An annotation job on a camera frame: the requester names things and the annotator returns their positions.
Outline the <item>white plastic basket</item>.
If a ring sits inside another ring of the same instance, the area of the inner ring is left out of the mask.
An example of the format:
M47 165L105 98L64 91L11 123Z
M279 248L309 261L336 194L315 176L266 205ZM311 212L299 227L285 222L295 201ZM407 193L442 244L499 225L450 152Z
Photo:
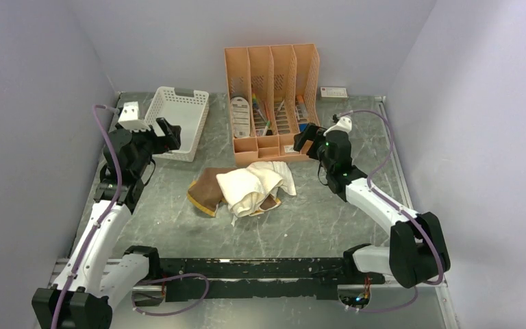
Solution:
M147 110L145 121L155 128L158 136L164 133L156 119L162 117L171 125L181 127L181 147L156 158L192 162L209 112L210 94L202 90L159 87Z

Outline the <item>orange file organizer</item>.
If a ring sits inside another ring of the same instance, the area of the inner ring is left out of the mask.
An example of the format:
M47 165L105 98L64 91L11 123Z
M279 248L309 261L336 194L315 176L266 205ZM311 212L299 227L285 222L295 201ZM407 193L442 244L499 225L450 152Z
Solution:
M251 135L231 140L235 163L245 167L256 161L306 161L307 142L293 149L294 136L307 124L318 124L316 92L320 56L316 45L264 45L229 47L224 50L227 90L230 101L243 97L251 106ZM255 135L251 94L266 108L272 136Z

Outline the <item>brown yellow towel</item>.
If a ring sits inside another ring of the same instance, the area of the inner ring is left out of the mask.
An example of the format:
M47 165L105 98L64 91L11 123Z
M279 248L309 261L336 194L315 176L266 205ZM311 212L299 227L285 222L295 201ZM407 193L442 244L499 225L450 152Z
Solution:
M228 173L236 168L207 168L199 178L191 183L186 197L188 201L209 217L215 217L220 204L227 202L223 199L223 194L216 181L216 175Z

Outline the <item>cream white towel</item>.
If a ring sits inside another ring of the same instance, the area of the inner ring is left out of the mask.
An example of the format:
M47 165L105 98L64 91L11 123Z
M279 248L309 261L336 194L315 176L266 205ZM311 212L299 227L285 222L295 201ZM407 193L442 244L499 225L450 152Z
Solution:
M278 207L279 190L292 197L297 195L292 172L280 161L254 162L245 168L220 173L216 181L229 211L236 218L255 216Z

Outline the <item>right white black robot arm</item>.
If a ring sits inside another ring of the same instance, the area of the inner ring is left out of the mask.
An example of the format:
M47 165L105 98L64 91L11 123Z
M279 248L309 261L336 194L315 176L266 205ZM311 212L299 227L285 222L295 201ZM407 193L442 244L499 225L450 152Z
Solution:
M349 132L343 123L325 129L309 124L295 135L293 148L311 143L307 156L326 172L326 186L343 201L365 212L389 234L387 247L363 244L344 255L344 279L360 283L368 273L393 276L405 288L442 279L451 266L440 221L432 212L402 206L375 186L352 161Z

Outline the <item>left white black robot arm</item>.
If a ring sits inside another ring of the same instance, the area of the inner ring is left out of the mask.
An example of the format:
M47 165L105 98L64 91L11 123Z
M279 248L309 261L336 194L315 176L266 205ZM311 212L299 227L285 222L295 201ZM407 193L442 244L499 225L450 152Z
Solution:
M90 219L65 268L49 288L39 288L32 307L41 328L109 328L116 306L140 281L155 284L163 271L154 247L131 246L117 267L104 272L125 224L147 185L153 156L181 146L181 127L160 117L149 130L117 127L104 134Z

